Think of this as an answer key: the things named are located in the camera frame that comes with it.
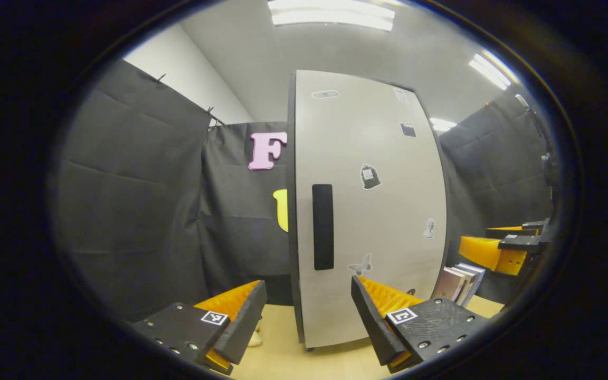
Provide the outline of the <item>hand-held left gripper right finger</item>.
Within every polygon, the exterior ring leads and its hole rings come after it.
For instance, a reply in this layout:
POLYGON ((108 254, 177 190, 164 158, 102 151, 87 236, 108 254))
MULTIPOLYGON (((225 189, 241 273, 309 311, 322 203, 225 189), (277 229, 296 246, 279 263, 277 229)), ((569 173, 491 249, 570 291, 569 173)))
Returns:
POLYGON ((422 365, 467 343, 488 318, 447 298, 420 300, 353 275, 351 297, 379 363, 391 374, 422 365))

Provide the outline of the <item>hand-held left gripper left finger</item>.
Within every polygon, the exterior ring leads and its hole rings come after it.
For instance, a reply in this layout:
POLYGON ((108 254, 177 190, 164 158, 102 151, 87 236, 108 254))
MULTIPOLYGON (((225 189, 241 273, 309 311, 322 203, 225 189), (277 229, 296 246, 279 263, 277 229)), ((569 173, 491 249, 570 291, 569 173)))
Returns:
POLYGON ((243 359, 267 297, 265 281, 256 280, 195 305, 172 303, 132 327, 183 363, 229 375, 243 359))

